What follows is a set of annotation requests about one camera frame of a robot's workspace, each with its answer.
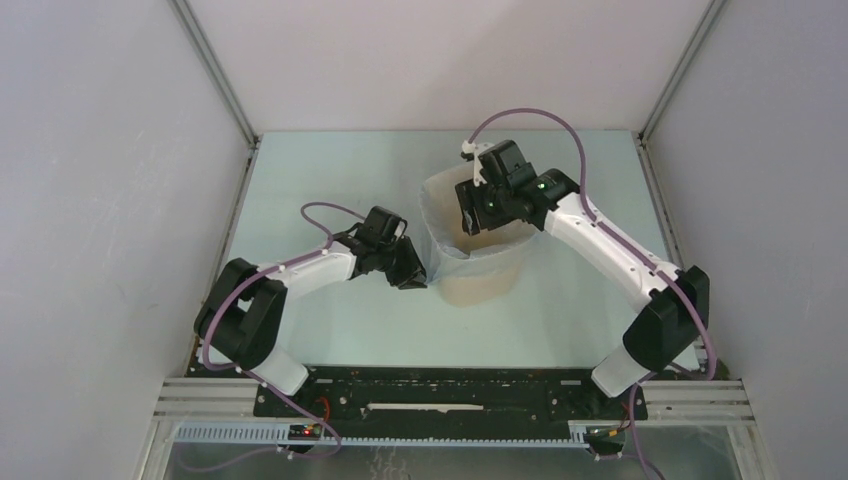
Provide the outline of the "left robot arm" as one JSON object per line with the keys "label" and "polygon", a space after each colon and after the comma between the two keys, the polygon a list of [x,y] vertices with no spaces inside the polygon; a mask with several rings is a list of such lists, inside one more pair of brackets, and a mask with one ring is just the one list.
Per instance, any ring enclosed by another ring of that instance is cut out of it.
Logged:
{"label": "left robot arm", "polygon": [[226,263],[194,323],[202,365],[235,369],[277,390],[278,404],[292,416],[311,412],[316,390],[307,383],[309,371],[278,339],[287,301],[372,272],[399,290],[425,287],[426,270],[407,226],[398,214],[374,206],[346,230],[323,227],[325,243],[306,254],[281,263]]}

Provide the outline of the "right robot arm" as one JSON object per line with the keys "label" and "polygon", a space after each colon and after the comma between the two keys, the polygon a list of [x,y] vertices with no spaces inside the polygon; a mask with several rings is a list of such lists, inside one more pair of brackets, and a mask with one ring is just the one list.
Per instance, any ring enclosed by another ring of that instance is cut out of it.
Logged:
{"label": "right robot arm", "polygon": [[671,364],[708,327],[710,280],[698,267],[663,261],[610,222],[577,182],[558,169],[537,173],[512,140],[463,143],[472,177],[455,192],[470,235],[514,221],[558,239],[612,281],[636,313],[622,343],[593,370],[581,392],[585,411],[606,418],[622,393]]}

